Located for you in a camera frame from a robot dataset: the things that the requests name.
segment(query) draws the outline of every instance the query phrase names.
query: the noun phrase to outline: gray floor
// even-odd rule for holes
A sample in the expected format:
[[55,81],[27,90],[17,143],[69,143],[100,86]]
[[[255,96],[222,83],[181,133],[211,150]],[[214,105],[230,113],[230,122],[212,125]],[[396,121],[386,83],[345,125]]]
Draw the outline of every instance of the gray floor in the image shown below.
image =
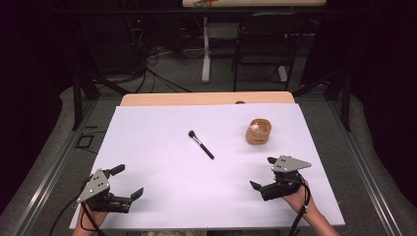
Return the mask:
[[[299,88],[299,80],[308,54],[310,41],[304,44],[297,57],[296,69],[290,90]],[[164,79],[181,85],[192,91],[231,91],[232,73],[230,73],[230,51],[213,50],[211,53],[210,82],[201,83],[203,68],[202,57],[191,58],[184,55],[165,53],[149,68]],[[273,69],[246,70],[241,73],[248,77],[276,77]],[[123,81],[120,77],[115,82]],[[120,84],[134,91],[142,78]],[[1,235],[47,235],[53,220],[61,208],[80,188],[81,181],[90,173],[101,141],[102,133],[94,134],[90,151],[74,148],[75,141],[81,133],[105,131],[112,117],[115,106],[121,96],[114,91],[98,86],[102,97],[99,101],[85,101],[88,115],[78,131],[71,131],[73,125],[72,90],[61,94],[64,107],[57,125],[52,132],[42,153],[31,169],[25,183],[11,200],[0,216]],[[282,85],[255,88],[239,85],[239,90],[274,90]],[[335,195],[340,200],[340,209],[346,225],[337,227],[342,235],[417,235],[417,210],[397,190],[389,174],[379,162],[372,149],[372,139],[362,113],[359,100],[352,97],[350,107],[351,133],[346,133],[337,115],[337,102],[326,102],[321,97],[326,87],[318,87],[309,95],[297,97],[315,145],[327,172]],[[140,92],[174,92],[160,80],[148,74]],[[59,171],[52,171],[58,166]],[[54,235],[70,235],[69,220],[74,214],[68,209],[56,226]],[[227,231],[218,235],[276,235],[277,231]],[[108,235],[127,235],[126,232],[108,232]],[[140,235],[129,232],[129,235]],[[308,228],[303,228],[299,235],[314,235]]]

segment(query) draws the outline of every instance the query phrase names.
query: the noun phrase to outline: black curtain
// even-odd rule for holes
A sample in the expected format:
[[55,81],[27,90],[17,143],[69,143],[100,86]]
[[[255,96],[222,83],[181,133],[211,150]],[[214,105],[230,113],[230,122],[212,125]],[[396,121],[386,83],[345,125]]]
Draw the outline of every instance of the black curtain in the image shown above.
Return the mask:
[[417,7],[396,1],[363,52],[352,92],[364,104],[375,151],[403,195],[417,206]]
[[355,55],[349,58],[352,93],[364,104],[375,151],[402,194],[417,206],[417,7],[411,0],[329,0],[328,7],[378,10],[381,15],[369,28],[371,41],[363,38],[365,47],[352,47],[352,42],[362,39],[355,36],[367,17],[324,17],[301,83],[320,80]]
[[59,117],[59,94],[93,63],[68,22],[41,1],[0,3],[0,94],[3,102],[0,211],[13,198]]

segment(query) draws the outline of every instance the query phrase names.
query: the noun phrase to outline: round wooden container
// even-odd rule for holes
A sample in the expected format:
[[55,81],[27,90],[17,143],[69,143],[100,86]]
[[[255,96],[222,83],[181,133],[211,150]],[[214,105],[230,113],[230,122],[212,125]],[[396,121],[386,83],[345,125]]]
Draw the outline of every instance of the round wooden container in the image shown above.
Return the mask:
[[246,140],[251,145],[263,145],[268,141],[272,125],[266,119],[255,119],[246,131]]

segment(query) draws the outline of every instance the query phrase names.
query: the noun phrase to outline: table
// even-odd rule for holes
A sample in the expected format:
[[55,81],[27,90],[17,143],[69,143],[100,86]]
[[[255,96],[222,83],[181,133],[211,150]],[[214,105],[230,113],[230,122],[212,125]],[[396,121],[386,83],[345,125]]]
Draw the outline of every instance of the table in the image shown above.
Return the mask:
[[[185,8],[196,8],[199,2],[196,0],[183,0],[182,4]],[[327,0],[217,0],[212,1],[210,7],[214,8],[239,8],[239,7],[323,7]],[[209,20],[204,17],[204,40],[205,40],[205,58],[203,60],[203,74],[202,83],[209,82],[209,67],[210,67],[210,53],[209,53]],[[230,23],[223,27],[221,31],[230,30]],[[283,67],[278,68],[280,79],[284,82],[287,80],[286,73]]]
[[[244,101],[245,104],[234,104]],[[267,144],[249,145],[252,119],[272,124]],[[188,137],[196,135],[210,159]],[[292,155],[332,225],[344,220],[311,135],[291,93],[207,92],[127,94],[116,108],[91,172],[126,164],[110,192],[127,197],[144,187],[128,214],[109,214],[102,228],[128,230],[271,229],[290,227],[295,212],[282,199],[264,202],[249,181],[273,181],[267,157]],[[70,228],[75,227],[76,212]]]

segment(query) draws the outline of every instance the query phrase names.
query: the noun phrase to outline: white table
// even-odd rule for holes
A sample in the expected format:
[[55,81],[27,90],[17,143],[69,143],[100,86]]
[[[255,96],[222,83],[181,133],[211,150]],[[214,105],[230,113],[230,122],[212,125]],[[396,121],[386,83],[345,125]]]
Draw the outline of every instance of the white table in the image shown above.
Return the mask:
[[[195,8],[196,3],[202,2],[197,0],[183,0],[182,5],[185,8]],[[210,7],[213,8],[225,8],[225,7],[323,7],[327,0],[217,0],[212,1]],[[220,26],[220,33],[224,33],[225,30],[229,31],[226,33],[226,37],[234,37],[236,29],[233,29],[233,23]],[[203,74],[202,83],[206,84],[209,82],[209,68],[210,68],[210,52],[209,52],[209,38],[211,34],[209,29],[208,18],[204,17],[204,39],[205,39],[205,58],[203,60]],[[283,67],[278,68],[280,79],[284,82],[287,80],[286,73]]]
[[[273,181],[267,157],[282,154],[311,162],[300,170],[309,180],[317,206],[332,225],[343,225],[312,137],[298,104],[285,92],[210,92],[214,105],[198,93],[137,94],[117,107],[91,172],[125,164],[126,170],[109,179],[110,192],[128,197],[144,187],[130,212],[110,213],[102,228],[129,230],[272,229],[290,227],[296,214],[282,199],[264,202],[249,181]],[[273,102],[284,94],[287,103]],[[145,105],[133,106],[144,96]],[[149,98],[166,99],[148,105]],[[246,104],[221,104],[244,100]],[[183,100],[188,105],[176,105]],[[249,145],[245,133],[251,120],[272,124],[269,141]],[[188,136],[197,137],[214,154],[211,160]],[[76,212],[70,228],[75,227]]]

